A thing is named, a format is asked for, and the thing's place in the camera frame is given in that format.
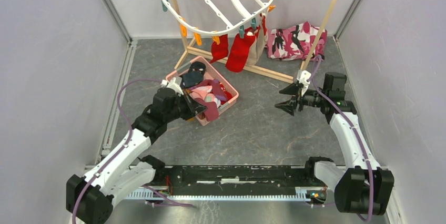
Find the maroon purple sock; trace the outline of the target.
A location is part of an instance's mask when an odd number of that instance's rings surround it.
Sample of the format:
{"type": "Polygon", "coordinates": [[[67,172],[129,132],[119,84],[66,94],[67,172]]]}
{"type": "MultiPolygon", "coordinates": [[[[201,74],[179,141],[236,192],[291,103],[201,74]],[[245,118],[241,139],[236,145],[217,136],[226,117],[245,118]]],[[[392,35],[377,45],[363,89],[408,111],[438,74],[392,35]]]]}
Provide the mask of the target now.
{"type": "MultiPolygon", "coordinates": [[[[226,104],[228,100],[232,98],[232,94],[227,92],[225,86],[217,79],[205,79],[197,86],[192,87],[190,91],[201,86],[212,86],[212,92],[221,101],[221,106],[226,104]]],[[[197,119],[199,121],[206,123],[218,119],[220,115],[219,108],[221,106],[217,108],[216,104],[213,101],[207,103],[201,98],[196,98],[194,100],[207,106],[207,110],[197,116],[197,119]]]]}

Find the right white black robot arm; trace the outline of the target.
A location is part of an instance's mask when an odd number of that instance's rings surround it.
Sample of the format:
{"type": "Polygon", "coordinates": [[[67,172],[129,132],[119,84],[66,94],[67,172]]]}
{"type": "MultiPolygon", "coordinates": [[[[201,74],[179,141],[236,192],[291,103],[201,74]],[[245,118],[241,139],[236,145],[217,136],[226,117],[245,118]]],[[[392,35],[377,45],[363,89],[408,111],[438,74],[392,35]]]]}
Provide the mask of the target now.
{"type": "Polygon", "coordinates": [[[334,204],[339,212],[355,213],[359,217],[385,214],[394,186],[394,176],[376,161],[360,126],[357,110],[346,100],[345,74],[328,72],[322,87],[309,89],[312,74],[299,70],[296,80],[280,91],[290,95],[288,101],[275,107],[291,115],[305,106],[319,108],[335,133],[345,161],[345,169],[338,168],[329,158],[311,157],[304,180],[310,186],[323,182],[334,193],[334,204]]]}

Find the red sock with white pompom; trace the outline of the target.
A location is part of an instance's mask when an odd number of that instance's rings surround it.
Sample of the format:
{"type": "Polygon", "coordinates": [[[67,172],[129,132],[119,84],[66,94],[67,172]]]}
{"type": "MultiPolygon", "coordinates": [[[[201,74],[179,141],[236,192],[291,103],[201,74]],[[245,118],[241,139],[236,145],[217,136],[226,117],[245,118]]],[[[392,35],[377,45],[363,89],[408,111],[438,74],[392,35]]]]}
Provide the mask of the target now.
{"type": "Polygon", "coordinates": [[[240,36],[240,34],[237,34],[235,36],[226,62],[226,68],[231,72],[239,73],[245,67],[248,58],[249,47],[254,42],[253,37],[245,38],[245,34],[247,31],[248,29],[245,30],[243,38],[240,36]]]}

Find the plain red sock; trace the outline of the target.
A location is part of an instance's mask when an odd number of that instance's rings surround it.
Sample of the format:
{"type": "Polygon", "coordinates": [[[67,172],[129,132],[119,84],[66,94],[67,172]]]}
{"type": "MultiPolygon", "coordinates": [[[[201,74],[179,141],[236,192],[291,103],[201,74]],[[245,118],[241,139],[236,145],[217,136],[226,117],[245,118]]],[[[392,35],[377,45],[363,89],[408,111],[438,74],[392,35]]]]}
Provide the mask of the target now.
{"type": "Polygon", "coordinates": [[[219,36],[218,38],[219,38],[219,43],[217,43],[214,40],[211,45],[211,51],[210,51],[212,55],[212,59],[210,60],[211,64],[228,56],[228,47],[229,47],[228,35],[225,34],[219,36]]]}

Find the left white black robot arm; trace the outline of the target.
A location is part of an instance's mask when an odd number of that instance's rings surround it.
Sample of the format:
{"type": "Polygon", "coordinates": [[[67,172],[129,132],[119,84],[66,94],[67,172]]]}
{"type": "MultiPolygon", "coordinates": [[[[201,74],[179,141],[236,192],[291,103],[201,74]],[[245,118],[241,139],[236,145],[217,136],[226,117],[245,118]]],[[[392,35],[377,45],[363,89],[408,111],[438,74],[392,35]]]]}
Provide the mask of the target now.
{"type": "Polygon", "coordinates": [[[105,223],[113,209],[137,188],[150,183],[161,185],[165,171],[148,161],[129,165],[146,151],[176,120],[189,120],[206,110],[178,88],[162,87],[140,116],[131,124],[123,140],[93,169],[83,176],[72,175],[66,184],[66,209],[72,222],[105,223]]]}

